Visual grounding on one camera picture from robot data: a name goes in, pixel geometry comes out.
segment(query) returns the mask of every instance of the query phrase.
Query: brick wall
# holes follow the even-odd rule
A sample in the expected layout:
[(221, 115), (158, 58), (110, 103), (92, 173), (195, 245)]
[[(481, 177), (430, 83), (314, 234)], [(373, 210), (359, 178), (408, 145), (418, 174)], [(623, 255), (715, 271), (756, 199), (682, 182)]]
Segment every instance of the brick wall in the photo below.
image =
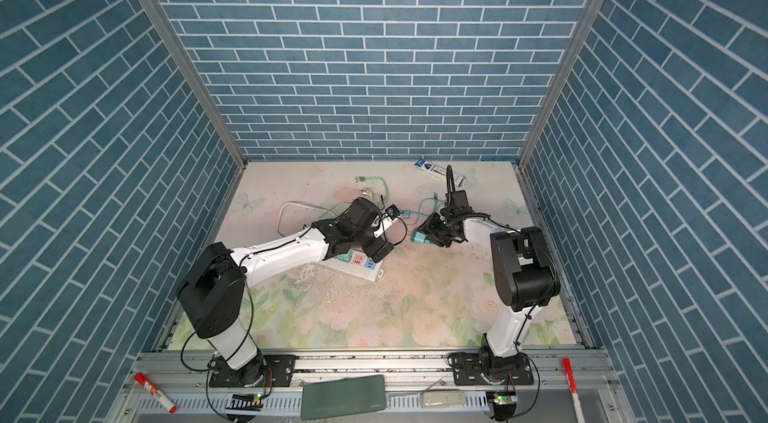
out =
[(250, 159), (511, 159), (584, 0), (161, 0)]
[(768, 0), (607, 0), (528, 169), (639, 421), (768, 421)]
[(0, 421), (103, 418), (234, 179), (136, 0), (0, 0)]

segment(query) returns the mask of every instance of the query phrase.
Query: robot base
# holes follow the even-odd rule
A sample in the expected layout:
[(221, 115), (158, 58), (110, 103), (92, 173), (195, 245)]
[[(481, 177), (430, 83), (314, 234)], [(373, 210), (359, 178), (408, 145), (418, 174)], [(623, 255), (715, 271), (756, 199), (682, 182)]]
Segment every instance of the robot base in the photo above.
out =
[(272, 386), (285, 388), (290, 386), (293, 378), (293, 366), (296, 363), (294, 355), (267, 355), (259, 354), (247, 365), (239, 370), (233, 370), (225, 362), (224, 358), (214, 359), (211, 367), (211, 376), (208, 386), (211, 388), (244, 388), (247, 385), (261, 388), (262, 375), (272, 376)]
[(451, 357), (451, 360), (453, 382), (459, 386), (503, 385), (510, 376), (515, 385), (534, 383), (531, 366), (523, 355), (495, 356), (485, 335), (477, 355), (461, 353)]

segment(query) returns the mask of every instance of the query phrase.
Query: marker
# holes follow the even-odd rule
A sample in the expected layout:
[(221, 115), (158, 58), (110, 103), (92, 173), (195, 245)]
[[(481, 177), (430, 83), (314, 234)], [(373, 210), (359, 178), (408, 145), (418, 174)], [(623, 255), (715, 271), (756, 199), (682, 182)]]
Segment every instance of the marker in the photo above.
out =
[(571, 396), (574, 398), (574, 409), (576, 410), (576, 421), (578, 423), (584, 423), (584, 413), (581, 410), (581, 400), (578, 399), (578, 391), (576, 390), (576, 380), (574, 380), (574, 371), (571, 369), (571, 360), (563, 358), (563, 365), (565, 366), (565, 373), (568, 375), (568, 384), (571, 386)]
[(138, 381), (138, 383), (144, 387), (145, 390), (149, 392), (150, 395), (154, 397), (154, 399), (158, 400), (158, 402), (165, 407), (165, 409), (168, 410), (169, 413), (173, 413), (176, 411), (176, 404), (173, 403), (162, 391), (158, 389), (157, 386), (152, 384), (152, 381), (147, 380), (147, 377), (142, 375), (141, 373), (137, 373), (134, 375), (134, 380)]

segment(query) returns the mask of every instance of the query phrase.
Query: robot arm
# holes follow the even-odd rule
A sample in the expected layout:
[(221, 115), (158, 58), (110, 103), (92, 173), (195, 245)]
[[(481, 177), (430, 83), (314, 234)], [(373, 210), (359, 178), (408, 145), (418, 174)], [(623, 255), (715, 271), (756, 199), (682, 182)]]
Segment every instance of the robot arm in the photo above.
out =
[(394, 205), (382, 213), (368, 199), (358, 198), (338, 218), (321, 219), (284, 238), (235, 249), (214, 243), (192, 265), (178, 288), (178, 299), (197, 335), (207, 339), (230, 368), (239, 370), (260, 354), (238, 318), (246, 288), (352, 247), (362, 248), (378, 263), (393, 249), (384, 232), (399, 214)]
[(541, 229), (498, 225), (490, 215), (472, 210), (466, 192), (456, 190), (450, 166), (446, 181), (446, 207), (427, 217), (417, 232), (438, 246), (469, 241), (491, 252), (496, 291), (504, 305), (483, 339), (479, 356), (483, 374), (500, 381), (520, 364), (517, 357), (530, 320), (560, 293), (560, 281)]

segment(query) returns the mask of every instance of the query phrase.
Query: white cable tray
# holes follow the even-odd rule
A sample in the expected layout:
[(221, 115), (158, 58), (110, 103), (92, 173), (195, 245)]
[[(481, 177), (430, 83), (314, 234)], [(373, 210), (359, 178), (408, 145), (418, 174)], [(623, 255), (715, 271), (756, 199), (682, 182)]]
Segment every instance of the white cable tray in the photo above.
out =
[[(176, 403), (176, 415), (204, 415), (212, 413), (208, 407), (205, 393), (171, 393), (166, 394), (174, 403)], [(444, 409), (424, 409), (421, 407), (419, 395), (389, 396), (387, 398), (387, 407), (384, 412), (389, 413), (414, 413), (421, 411), (487, 411), (488, 400), (485, 398), (484, 391), (467, 390), (464, 391), (464, 406), (456, 406)], [(237, 408), (248, 405), (246, 401), (233, 401), (232, 394), (216, 394), (210, 396), (211, 404), (223, 413), (226, 405), (233, 405), (234, 409), (227, 412), (232, 415), (263, 415), (263, 416), (299, 416), (301, 410), (301, 393), (286, 392), (273, 393), (268, 399), (264, 400), (264, 407), (261, 411), (237, 410)], [(142, 395), (138, 404), (140, 414), (165, 414), (168, 410), (163, 408), (150, 395)]]

